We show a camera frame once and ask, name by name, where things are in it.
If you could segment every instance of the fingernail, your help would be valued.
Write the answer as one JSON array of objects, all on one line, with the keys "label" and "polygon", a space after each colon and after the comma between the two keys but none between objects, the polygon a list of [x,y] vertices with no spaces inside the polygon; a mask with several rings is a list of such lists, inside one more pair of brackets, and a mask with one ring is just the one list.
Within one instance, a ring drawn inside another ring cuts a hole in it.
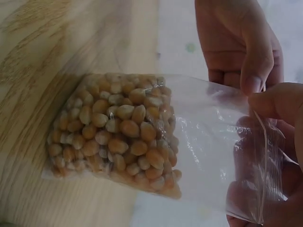
[{"label": "fingernail", "polygon": [[259,77],[248,77],[245,81],[245,85],[250,93],[257,93],[261,91],[262,80]]}]

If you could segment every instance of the ziplock bag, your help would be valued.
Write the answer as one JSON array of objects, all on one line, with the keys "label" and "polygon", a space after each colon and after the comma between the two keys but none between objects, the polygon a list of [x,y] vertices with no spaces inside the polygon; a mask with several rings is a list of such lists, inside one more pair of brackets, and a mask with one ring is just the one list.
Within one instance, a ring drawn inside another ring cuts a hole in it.
[{"label": "ziplock bag", "polygon": [[263,223],[284,137],[240,91],[176,75],[87,75],[58,113],[45,178],[94,175]]}]

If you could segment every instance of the hand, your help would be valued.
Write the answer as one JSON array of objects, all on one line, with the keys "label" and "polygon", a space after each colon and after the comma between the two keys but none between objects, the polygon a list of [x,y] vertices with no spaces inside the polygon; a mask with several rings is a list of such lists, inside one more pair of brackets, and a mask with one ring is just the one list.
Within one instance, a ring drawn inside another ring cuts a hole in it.
[{"label": "hand", "polygon": [[[303,85],[281,83],[264,93],[249,97],[250,106],[261,116],[280,119],[278,128],[285,135],[285,154],[296,165],[283,162],[282,184],[287,201],[275,204],[274,215],[264,227],[303,226]],[[256,227],[258,225],[227,217],[230,227]]]},{"label": "hand", "polygon": [[196,21],[211,82],[250,95],[283,81],[279,41],[257,0],[196,0]]}]

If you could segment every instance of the wood grain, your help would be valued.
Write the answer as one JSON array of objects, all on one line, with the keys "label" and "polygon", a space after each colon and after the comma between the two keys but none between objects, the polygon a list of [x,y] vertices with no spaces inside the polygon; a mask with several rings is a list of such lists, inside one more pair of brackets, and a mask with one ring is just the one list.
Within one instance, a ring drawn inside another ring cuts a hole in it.
[{"label": "wood grain", "polygon": [[0,0],[0,221],[126,227],[136,192],[41,179],[51,122],[84,73],[156,72],[157,0]]}]

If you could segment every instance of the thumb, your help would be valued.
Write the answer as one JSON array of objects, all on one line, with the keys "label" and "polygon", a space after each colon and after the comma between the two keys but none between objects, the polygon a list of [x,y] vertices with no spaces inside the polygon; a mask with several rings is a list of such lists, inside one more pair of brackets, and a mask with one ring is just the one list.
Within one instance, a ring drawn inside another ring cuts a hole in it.
[{"label": "thumb", "polygon": [[260,92],[274,67],[271,29],[259,5],[243,17],[241,32],[246,56],[241,69],[241,90],[250,95]]},{"label": "thumb", "polygon": [[294,144],[303,170],[303,84],[281,83],[249,97],[250,106],[267,118],[282,119],[294,126]]}]

